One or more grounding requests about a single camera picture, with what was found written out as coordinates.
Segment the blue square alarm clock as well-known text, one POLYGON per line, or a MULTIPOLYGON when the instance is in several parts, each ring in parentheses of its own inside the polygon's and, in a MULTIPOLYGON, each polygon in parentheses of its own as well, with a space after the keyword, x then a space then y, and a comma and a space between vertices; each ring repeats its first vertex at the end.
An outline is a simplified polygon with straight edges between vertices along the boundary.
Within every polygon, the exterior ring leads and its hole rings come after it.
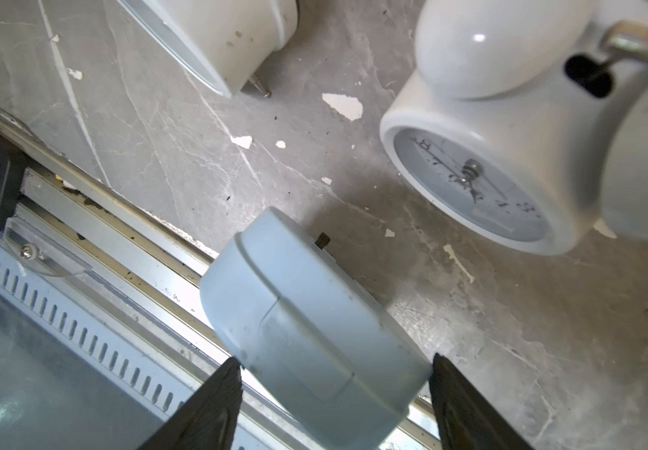
POLYGON ((406 418, 432 365, 314 238, 270 207, 202 277, 226 350, 327 449, 374 449, 406 418))

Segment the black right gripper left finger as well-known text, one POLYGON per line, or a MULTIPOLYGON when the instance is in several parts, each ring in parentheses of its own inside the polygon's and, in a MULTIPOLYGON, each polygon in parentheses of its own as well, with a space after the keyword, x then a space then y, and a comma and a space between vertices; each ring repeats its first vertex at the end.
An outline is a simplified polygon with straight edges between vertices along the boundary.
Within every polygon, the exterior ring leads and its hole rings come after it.
POLYGON ((230 449, 242 398, 241 364, 230 357, 139 449, 230 449))

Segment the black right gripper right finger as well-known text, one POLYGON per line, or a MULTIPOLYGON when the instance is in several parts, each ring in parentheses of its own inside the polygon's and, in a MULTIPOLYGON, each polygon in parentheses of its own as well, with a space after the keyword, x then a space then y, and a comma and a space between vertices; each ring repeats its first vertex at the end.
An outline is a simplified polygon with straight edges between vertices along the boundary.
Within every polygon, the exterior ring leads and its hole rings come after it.
POLYGON ((445 356, 432 360, 432 410, 444 449, 524 449, 532 446, 445 356))

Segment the white twin-bell alarm clock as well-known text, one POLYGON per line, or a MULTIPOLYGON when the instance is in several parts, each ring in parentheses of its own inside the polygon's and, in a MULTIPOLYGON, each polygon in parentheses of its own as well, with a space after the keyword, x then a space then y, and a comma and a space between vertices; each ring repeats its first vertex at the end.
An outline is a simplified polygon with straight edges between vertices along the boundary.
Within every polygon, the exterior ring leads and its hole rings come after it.
POLYGON ((196 80, 230 99, 299 27, 296 0, 123 0, 123 9, 196 80))

